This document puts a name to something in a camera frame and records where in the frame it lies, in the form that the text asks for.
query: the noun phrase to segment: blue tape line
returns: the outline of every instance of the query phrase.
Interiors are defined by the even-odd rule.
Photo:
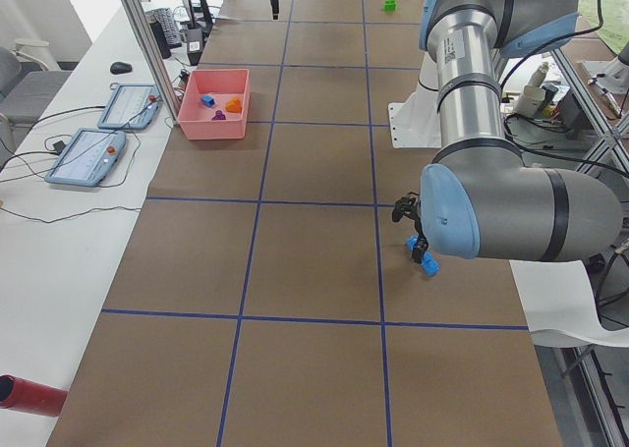
[[[249,287],[249,277],[251,274],[251,269],[252,269],[252,262],[254,260],[254,251],[256,249],[256,234],[257,234],[257,225],[259,222],[259,213],[262,207],[261,201],[262,201],[262,196],[264,194],[264,181],[266,179],[266,169],[268,166],[268,158],[270,156],[270,150],[271,150],[271,144],[273,141],[273,130],[274,130],[274,122],[275,122],[275,118],[277,115],[277,109],[278,109],[278,104],[279,104],[279,91],[280,91],[280,87],[282,86],[282,76],[284,73],[284,61],[286,60],[286,51],[288,49],[288,37],[289,37],[289,33],[290,33],[290,26],[291,26],[291,20],[293,18],[293,8],[295,6],[295,0],[291,0],[291,8],[290,8],[290,12],[289,12],[289,16],[288,16],[288,28],[286,29],[286,38],[284,39],[284,52],[282,53],[282,67],[280,67],[279,70],[279,79],[277,81],[277,91],[275,92],[275,104],[273,106],[273,116],[271,118],[271,129],[270,129],[270,133],[268,135],[268,142],[266,144],[266,156],[264,157],[264,167],[262,168],[262,178],[260,180],[260,184],[259,184],[259,193],[257,195],[257,208],[256,208],[256,218],[254,220],[254,230],[252,231],[252,240],[251,240],[251,244],[249,247],[249,257],[247,259],[247,270],[245,271],[245,281],[243,283],[243,294],[241,296],[241,301],[240,301],[240,308],[239,308],[239,319],[238,319],[238,323],[236,324],[236,334],[234,336],[234,346],[232,348],[232,358],[231,361],[229,363],[229,372],[228,372],[228,376],[227,376],[227,385],[225,387],[225,398],[223,400],[223,410],[221,413],[221,418],[220,418],[220,425],[219,425],[219,429],[218,429],[218,435],[216,437],[216,447],[221,447],[222,442],[223,442],[223,434],[225,431],[225,420],[227,418],[227,410],[229,407],[229,397],[230,397],[230,393],[231,393],[231,384],[232,384],[232,380],[234,377],[234,369],[236,366],[236,355],[238,353],[238,343],[240,340],[240,331],[241,331],[241,326],[242,326],[242,316],[243,313],[245,312],[245,302],[247,300],[247,290]]]
[[[228,19],[228,18],[220,18],[220,14],[218,15],[218,24],[220,24],[221,20],[224,20],[225,22],[230,22],[232,20]],[[288,20],[269,20],[269,19],[259,19],[259,20],[237,20],[239,23],[269,23],[271,25],[279,25],[279,24],[288,24],[289,21]],[[303,21],[303,22],[293,22],[291,21],[290,24],[295,24],[295,25],[362,25],[363,22],[307,22],[307,21]],[[419,23],[413,23],[413,22],[394,22],[394,23],[390,23],[390,22],[365,22],[365,25],[392,25],[392,26],[397,26],[397,25],[401,25],[401,26],[412,26],[412,27],[418,27],[420,24]]]
[[[211,198],[211,197],[178,197],[178,196],[147,196],[147,201],[199,201],[208,203],[248,203],[248,204],[286,204],[297,206],[348,206],[357,208],[371,208],[377,206],[379,208],[393,208],[394,204],[389,203],[352,203],[352,202],[334,202],[334,201],[289,201],[280,199],[239,199],[239,198]]]
[[[139,309],[116,309],[104,307],[101,312],[107,314],[125,314],[129,316],[165,316],[165,317],[197,317],[200,319],[230,319],[237,320],[236,314],[214,314],[203,312],[177,312],[177,311],[143,311]]]
[[[338,324],[343,326],[379,326],[378,321],[365,321],[360,319],[325,319],[317,317],[282,317],[282,316],[255,316],[244,315],[247,321],[268,321],[268,322],[297,322],[310,324]]]
[[[239,198],[204,198],[190,196],[147,196],[146,200],[151,201],[206,201],[213,203],[259,203],[256,199],[239,199]]]
[[[344,128],[344,127],[361,127],[368,128],[369,126],[373,126],[375,128],[388,128],[389,125],[370,125],[369,123],[317,123],[316,121],[260,121],[253,120],[247,121],[248,124],[259,124],[259,125],[297,125],[297,126],[334,126],[335,128]]]
[[[502,324],[456,324],[447,322],[386,322],[390,327],[424,327],[431,329],[481,329],[489,331],[528,331],[527,326]]]
[[[449,322],[408,322],[408,321],[369,321],[364,319],[327,319],[324,317],[288,317],[288,316],[258,316],[255,314],[221,314],[211,312],[179,312],[179,311],[146,311],[141,309],[119,309],[104,307],[101,312],[107,314],[122,314],[128,316],[162,316],[162,317],[191,317],[199,319],[228,319],[268,321],[268,322],[299,322],[309,324],[338,324],[361,326],[387,326],[387,327],[418,327],[424,329],[465,329],[484,331],[528,331],[527,326],[509,324],[460,324]]]
[[[386,421],[386,445],[393,446],[393,429],[391,427],[391,399],[389,391],[389,364],[386,349],[386,317],[384,312],[384,282],[382,279],[382,259],[380,252],[380,230],[377,215],[377,180],[375,177],[375,146],[372,125],[372,89],[370,85],[370,62],[367,43],[367,24],[365,14],[365,0],[361,0],[363,10],[363,43],[365,52],[365,80],[367,84],[367,112],[370,123],[370,155],[372,161],[372,189],[373,189],[373,222],[375,231],[375,259],[377,263],[377,287],[380,305],[380,341],[382,344],[382,384],[384,387],[384,411]]]
[[[365,66],[319,66],[314,64],[265,64],[255,62],[200,62],[201,66],[242,66],[242,67],[293,67],[296,69],[364,69]],[[419,71],[419,67],[370,67],[380,71]]]

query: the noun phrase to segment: orange toy block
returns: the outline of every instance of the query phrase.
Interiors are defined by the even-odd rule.
[[[240,98],[234,97],[227,102],[225,105],[225,110],[229,113],[240,113],[243,111],[243,105],[240,102]]]

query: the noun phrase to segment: pink plastic bin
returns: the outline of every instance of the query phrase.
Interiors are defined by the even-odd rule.
[[[200,99],[204,95],[214,98],[213,107],[207,107],[201,102]],[[186,138],[241,140],[245,137],[250,96],[251,86],[247,69],[192,71],[177,117]],[[225,110],[225,104],[235,97],[240,98],[243,111],[229,113]],[[218,110],[221,110],[227,119],[212,120]]]

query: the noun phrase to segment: blue toy block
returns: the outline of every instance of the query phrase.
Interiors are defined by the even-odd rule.
[[[210,95],[204,95],[200,98],[200,101],[203,102],[203,105],[208,106],[208,107],[212,107],[216,104],[216,102],[214,101],[214,98]]]

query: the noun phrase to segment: red tube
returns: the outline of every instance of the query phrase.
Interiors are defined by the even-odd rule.
[[[0,376],[0,408],[57,417],[67,395],[67,391],[17,376]]]

